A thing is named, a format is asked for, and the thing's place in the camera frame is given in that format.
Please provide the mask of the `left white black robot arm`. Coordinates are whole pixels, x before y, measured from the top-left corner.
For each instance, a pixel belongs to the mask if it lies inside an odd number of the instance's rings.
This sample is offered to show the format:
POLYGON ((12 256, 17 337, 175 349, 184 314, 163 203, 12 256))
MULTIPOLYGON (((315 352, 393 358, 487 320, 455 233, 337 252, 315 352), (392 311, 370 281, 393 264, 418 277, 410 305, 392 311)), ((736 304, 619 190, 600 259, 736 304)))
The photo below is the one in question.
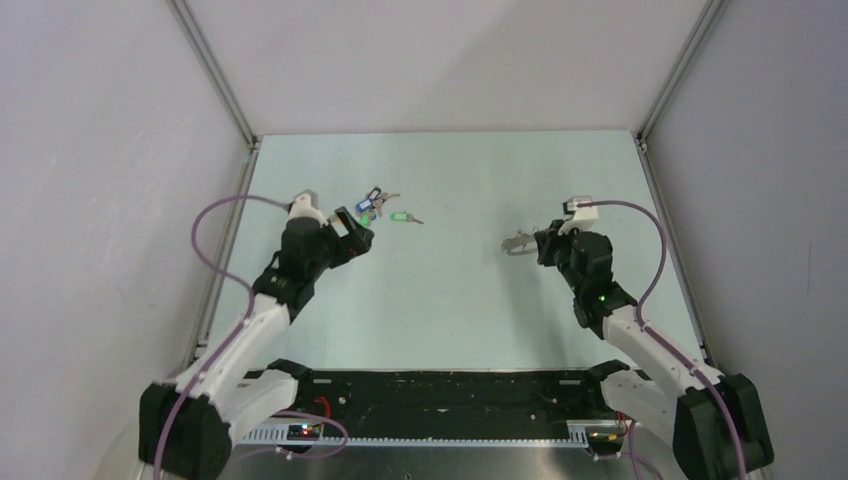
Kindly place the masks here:
POLYGON ((160 479, 216 479, 233 447, 274 414, 304 416, 315 388, 283 363, 244 380, 258 354, 293 323, 328 269, 368 253, 374 233, 340 207, 328 220, 291 204, 280 248, 248 288, 248 305, 229 332, 175 379, 143 392, 138 458, 160 479))

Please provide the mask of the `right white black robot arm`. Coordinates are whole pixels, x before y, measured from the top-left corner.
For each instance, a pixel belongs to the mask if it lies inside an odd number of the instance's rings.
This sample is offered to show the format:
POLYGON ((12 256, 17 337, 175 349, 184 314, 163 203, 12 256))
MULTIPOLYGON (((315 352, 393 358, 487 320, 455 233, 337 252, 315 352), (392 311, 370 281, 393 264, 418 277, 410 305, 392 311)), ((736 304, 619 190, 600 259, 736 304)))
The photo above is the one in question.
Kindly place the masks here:
POLYGON ((587 373, 583 409, 632 418, 672 449, 689 479, 739 479, 775 455, 758 391, 743 374, 728 375, 685 354, 637 315, 638 302, 615 281, 611 241, 564 221, 534 233, 537 262, 554 267, 573 294, 578 324, 616 347, 631 366, 612 361, 587 373))

